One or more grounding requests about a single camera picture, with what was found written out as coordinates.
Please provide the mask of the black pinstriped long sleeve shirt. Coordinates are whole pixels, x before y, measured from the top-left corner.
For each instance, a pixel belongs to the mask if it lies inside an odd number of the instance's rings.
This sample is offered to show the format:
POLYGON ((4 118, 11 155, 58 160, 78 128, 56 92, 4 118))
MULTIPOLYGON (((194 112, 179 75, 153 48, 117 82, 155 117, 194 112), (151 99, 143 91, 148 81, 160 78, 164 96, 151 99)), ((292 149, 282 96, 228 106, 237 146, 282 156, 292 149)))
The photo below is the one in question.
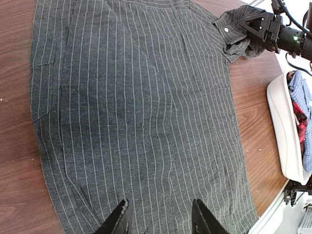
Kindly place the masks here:
POLYGON ((232 234, 258 216, 230 64, 263 52, 191 0, 39 0, 30 105, 63 231, 91 234, 124 198, 134 234, 189 234, 201 199, 232 234))

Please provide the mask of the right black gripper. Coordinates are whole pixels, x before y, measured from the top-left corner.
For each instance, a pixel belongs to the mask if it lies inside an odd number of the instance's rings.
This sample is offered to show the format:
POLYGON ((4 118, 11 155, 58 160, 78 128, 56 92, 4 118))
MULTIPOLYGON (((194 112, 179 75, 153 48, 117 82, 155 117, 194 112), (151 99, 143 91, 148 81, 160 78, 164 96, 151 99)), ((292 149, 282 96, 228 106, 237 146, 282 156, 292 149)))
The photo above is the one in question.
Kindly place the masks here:
POLYGON ((289 52, 292 56, 312 59, 312 37, 282 23, 282 18, 273 13, 263 12, 256 16, 239 20, 238 24, 247 36, 270 52, 289 52))

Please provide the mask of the white plastic bin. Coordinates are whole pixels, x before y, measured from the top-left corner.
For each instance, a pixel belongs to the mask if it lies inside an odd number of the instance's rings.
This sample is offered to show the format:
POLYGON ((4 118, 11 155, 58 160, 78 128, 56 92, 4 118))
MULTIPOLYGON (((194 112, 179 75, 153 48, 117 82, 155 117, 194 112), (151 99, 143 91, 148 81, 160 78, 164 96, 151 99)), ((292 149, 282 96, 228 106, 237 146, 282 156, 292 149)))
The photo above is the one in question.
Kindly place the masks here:
POLYGON ((275 138, 283 175, 306 185, 311 172, 303 168, 303 160, 293 112, 287 74, 275 78, 267 87, 267 101, 273 122, 275 138))

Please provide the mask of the red black plaid shirt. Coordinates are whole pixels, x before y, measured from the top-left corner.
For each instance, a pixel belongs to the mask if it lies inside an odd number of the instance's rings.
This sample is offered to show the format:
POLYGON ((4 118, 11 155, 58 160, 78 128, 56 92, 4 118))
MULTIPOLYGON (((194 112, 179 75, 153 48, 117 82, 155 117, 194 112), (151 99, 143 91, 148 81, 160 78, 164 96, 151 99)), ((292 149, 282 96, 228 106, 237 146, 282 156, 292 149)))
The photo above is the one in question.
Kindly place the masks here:
POLYGON ((294 101, 292 97, 291 97, 291 100, 292 100, 292 107, 293 107, 295 123, 296 123, 299 143, 300 143, 301 154, 303 154, 305 151, 304 142, 306 139, 306 129, 308 125, 308 119, 307 119, 307 116, 302 111, 302 109, 299 107, 299 105, 294 101))

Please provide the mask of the front aluminium rail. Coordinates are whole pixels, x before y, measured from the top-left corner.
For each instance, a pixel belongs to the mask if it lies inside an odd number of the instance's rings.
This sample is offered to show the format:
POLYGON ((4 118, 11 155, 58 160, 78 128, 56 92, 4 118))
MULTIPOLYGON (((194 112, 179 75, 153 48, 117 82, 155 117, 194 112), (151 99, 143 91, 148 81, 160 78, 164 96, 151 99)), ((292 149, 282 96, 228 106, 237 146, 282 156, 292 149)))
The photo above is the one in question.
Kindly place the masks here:
POLYGON ((312 232, 312 181, 306 185, 288 180, 250 234, 310 234, 312 232))

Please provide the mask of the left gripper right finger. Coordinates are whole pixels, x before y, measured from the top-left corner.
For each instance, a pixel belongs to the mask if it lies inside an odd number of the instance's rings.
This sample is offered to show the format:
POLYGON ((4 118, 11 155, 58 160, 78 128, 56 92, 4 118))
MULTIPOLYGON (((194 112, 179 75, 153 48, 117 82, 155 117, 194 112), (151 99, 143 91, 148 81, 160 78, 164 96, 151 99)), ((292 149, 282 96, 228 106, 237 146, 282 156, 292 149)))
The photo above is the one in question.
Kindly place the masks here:
POLYGON ((192 205, 193 234, 228 234, 207 206, 200 199, 194 199, 192 205))

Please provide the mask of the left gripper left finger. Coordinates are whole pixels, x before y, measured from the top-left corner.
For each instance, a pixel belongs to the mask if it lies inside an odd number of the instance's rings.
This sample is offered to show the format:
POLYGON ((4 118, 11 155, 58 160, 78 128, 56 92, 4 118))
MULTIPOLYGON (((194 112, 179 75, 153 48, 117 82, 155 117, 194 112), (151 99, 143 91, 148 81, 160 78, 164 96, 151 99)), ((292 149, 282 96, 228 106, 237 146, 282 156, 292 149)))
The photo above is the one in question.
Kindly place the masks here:
POLYGON ((130 234, 132 207, 128 199, 123 199, 94 234, 130 234))

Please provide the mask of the blue checked long sleeve shirt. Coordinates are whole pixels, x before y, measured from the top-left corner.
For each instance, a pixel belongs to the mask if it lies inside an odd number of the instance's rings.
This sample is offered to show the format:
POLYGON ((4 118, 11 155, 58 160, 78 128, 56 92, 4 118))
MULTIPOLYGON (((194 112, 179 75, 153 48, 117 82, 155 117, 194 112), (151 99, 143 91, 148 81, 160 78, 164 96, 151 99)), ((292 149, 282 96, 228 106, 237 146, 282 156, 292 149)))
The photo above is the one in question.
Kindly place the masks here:
POLYGON ((297 124, 297 132, 306 172, 312 171, 312 95, 300 70, 287 75, 288 89, 297 124))

